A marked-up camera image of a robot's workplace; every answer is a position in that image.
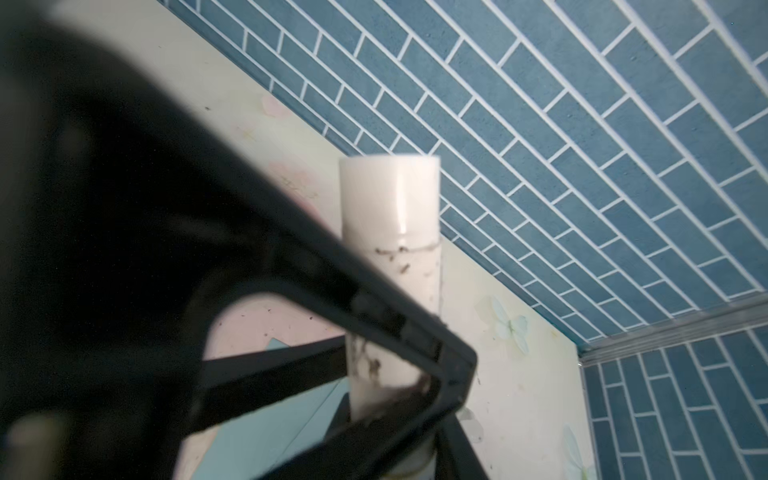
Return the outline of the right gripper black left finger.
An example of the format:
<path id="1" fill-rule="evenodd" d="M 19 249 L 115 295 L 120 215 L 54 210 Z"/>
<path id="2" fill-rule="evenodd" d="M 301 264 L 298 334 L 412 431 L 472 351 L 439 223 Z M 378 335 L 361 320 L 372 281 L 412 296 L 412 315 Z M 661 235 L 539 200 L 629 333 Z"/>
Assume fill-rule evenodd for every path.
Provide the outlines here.
<path id="1" fill-rule="evenodd" d="M 349 394 L 345 393 L 338 404 L 338 408 L 328 426 L 325 438 L 331 438 L 343 431 L 350 423 Z"/>

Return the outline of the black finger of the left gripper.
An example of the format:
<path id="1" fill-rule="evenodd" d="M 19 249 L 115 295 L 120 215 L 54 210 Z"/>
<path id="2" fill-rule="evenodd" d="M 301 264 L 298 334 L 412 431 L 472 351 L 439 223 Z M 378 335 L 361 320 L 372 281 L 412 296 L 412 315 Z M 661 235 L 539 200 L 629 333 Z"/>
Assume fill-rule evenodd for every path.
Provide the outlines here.
<path id="1" fill-rule="evenodd" d="M 269 472 L 272 479 L 421 479 L 436 476 L 436 435 L 457 414 L 471 389 L 475 351 L 407 293 L 345 246 L 289 198 L 254 178 L 239 189 L 253 210 L 241 224 L 185 226 L 215 257 L 193 290 L 183 316 L 194 344 L 231 306 L 253 296 L 276 296 L 392 352 L 421 377 L 382 410 L 352 421 L 337 435 Z M 193 374 L 191 413 L 202 362 Z"/>
<path id="2" fill-rule="evenodd" d="M 204 431 L 345 376 L 343 338 L 205 360 L 191 430 Z"/>

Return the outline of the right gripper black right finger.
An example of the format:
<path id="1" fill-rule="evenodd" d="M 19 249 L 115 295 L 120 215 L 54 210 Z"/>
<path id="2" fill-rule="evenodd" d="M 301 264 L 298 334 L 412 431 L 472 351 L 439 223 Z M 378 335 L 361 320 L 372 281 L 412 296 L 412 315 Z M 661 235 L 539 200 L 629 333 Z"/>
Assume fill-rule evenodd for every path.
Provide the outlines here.
<path id="1" fill-rule="evenodd" d="M 443 421 L 436 435 L 437 480 L 488 480 L 455 415 Z"/>

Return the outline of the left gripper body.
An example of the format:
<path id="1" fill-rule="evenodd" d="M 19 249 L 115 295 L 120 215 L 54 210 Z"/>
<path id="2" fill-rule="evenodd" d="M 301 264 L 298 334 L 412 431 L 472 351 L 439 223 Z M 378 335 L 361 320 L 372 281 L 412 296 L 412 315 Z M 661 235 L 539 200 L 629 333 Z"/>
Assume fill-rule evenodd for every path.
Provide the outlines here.
<path id="1" fill-rule="evenodd" d="M 1 15 L 1 471 L 167 479 L 212 318 L 252 247 L 228 151 L 144 73 L 40 11 Z"/>

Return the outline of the teal envelope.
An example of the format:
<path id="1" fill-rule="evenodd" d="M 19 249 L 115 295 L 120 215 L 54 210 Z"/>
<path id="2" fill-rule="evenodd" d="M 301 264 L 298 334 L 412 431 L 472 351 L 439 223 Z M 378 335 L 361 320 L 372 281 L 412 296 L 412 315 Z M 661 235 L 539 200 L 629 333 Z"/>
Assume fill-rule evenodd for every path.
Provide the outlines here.
<path id="1" fill-rule="evenodd" d="M 347 393 L 342 378 L 223 424 L 192 477 L 262 477 L 320 443 Z"/>

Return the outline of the white glue stick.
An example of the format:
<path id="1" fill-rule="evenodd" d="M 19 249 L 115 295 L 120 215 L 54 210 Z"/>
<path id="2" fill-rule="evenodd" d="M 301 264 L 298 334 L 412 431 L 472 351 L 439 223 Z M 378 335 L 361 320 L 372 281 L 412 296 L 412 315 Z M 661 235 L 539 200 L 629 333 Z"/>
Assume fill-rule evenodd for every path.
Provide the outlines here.
<path id="1" fill-rule="evenodd" d="M 440 160 L 371 155 L 339 163 L 342 241 L 432 314 L 440 307 Z M 418 384 L 412 364 L 347 334 L 350 419 L 378 412 Z"/>

